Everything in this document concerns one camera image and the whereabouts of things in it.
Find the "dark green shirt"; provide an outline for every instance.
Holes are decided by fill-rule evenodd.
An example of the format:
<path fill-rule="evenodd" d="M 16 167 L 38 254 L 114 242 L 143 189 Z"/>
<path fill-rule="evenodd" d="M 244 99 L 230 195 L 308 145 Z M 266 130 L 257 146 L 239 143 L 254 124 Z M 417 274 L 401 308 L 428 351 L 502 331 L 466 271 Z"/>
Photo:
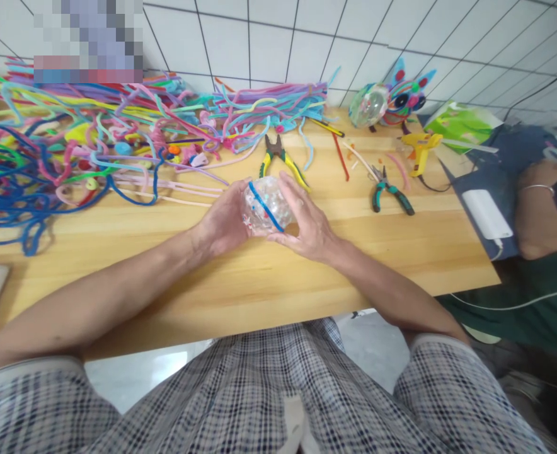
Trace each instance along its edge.
<path fill-rule="evenodd" d="M 548 296 L 531 305 L 505 311 L 476 308 L 451 295 L 438 300 L 464 325 L 522 344 L 557 351 L 557 252 L 539 260 L 520 257 L 495 263 L 503 284 L 455 295 L 485 308 L 510 308 Z"/>

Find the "pliers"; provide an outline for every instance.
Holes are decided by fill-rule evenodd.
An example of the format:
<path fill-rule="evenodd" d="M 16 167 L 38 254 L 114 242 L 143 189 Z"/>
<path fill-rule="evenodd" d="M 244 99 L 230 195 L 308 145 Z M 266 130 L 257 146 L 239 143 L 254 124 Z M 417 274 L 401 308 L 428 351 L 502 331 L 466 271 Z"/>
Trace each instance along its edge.
<path fill-rule="evenodd" d="M 306 183 L 304 174 L 300 171 L 299 167 L 297 167 L 297 164 L 293 161 L 293 159 L 291 159 L 291 156 L 289 156 L 283 148 L 280 142 L 280 135 L 277 136 L 277 142 L 275 144 L 272 144 L 270 143 L 268 134 L 266 134 L 266 156 L 264 156 L 264 161 L 261 163 L 260 178 L 266 176 L 268 167 L 270 166 L 270 163 L 272 162 L 272 158 L 274 156 L 278 156 L 287 165 L 287 167 L 289 167 L 299 185 L 306 191 L 310 192 L 310 186 L 308 186 L 308 183 Z"/>
<path fill-rule="evenodd" d="M 409 199 L 406 198 L 406 195 L 400 192 L 396 186 L 392 186 L 388 181 L 388 177 L 386 176 L 386 166 L 384 166 L 383 172 L 377 170 L 375 166 L 371 166 L 371 168 L 379 181 L 377 183 L 377 186 L 375 186 L 375 192 L 373 193 L 373 198 L 371 199 L 373 211 L 379 212 L 381 210 L 381 206 L 379 205 L 379 196 L 382 192 L 384 192 L 384 189 L 387 189 L 390 194 L 394 194 L 396 196 L 396 198 L 409 216 L 414 215 L 415 210 L 411 206 Z"/>

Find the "bracelet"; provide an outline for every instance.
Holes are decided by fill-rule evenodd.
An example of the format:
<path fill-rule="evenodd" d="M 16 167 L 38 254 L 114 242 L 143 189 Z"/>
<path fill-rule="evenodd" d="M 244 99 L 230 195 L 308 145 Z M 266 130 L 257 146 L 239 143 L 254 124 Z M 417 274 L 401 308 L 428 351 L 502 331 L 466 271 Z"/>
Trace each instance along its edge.
<path fill-rule="evenodd" d="M 532 187 L 544 187 L 546 189 L 549 189 L 551 191 L 551 196 L 554 197 L 556 195 L 556 192 L 554 192 L 554 188 L 552 188 L 552 186 L 547 186 L 547 185 L 530 185 L 530 186 L 525 186 L 523 188 L 520 188 L 520 190 L 525 190 L 525 189 L 529 189 Z"/>

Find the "yellow-handled pliers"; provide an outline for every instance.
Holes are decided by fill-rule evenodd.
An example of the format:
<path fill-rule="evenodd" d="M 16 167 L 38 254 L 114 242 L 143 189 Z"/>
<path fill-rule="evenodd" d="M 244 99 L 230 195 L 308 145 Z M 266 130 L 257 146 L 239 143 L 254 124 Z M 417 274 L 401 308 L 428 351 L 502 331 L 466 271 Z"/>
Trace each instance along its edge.
<path fill-rule="evenodd" d="M 268 137 L 268 134 L 266 134 L 266 156 L 264 156 L 264 161 L 261 163 L 260 178 L 266 176 L 268 167 L 270 166 L 270 163 L 272 162 L 272 158 L 274 156 L 278 156 L 287 165 L 287 167 L 291 169 L 291 172 L 296 178 L 297 183 L 299 183 L 299 185 L 306 191 L 310 192 L 310 186 L 308 186 L 308 183 L 306 183 L 304 174 L 301 172 L 299 167 L 297 167 L 297 164 L 294 163 L 293 159 L 291 159 L 291 156 L 287 154 L 282 144 L 280 143 L 280 135 L 277 136 L 277 142 L 275 144 L 271 144 L 270 138 Z"/>

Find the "forearm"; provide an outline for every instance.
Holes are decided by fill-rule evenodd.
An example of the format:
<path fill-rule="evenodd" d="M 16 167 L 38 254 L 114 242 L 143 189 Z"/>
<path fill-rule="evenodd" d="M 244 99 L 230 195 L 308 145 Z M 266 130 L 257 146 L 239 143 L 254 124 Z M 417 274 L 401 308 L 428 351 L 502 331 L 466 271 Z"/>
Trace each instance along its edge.
<path fill-rule="evenodd" d="M 557 207 L 548 189 L 519 191 L 515 229 L 525 259 L 534 260 L 557 251 Z"/>
<path fill-rule="evenodd" d="M 0 366 L 78 351 L 210 258 L 209 245 L 195 227 L 60 288 L 0 331 Z"/>
<path fill-rule="evenodd" d="M 347 277 L 388 323 L 404 332 L 444 334 L 468 343 L 461 326 L 436 299 L 350 242 L 339 240 L 328 265 Z"/>

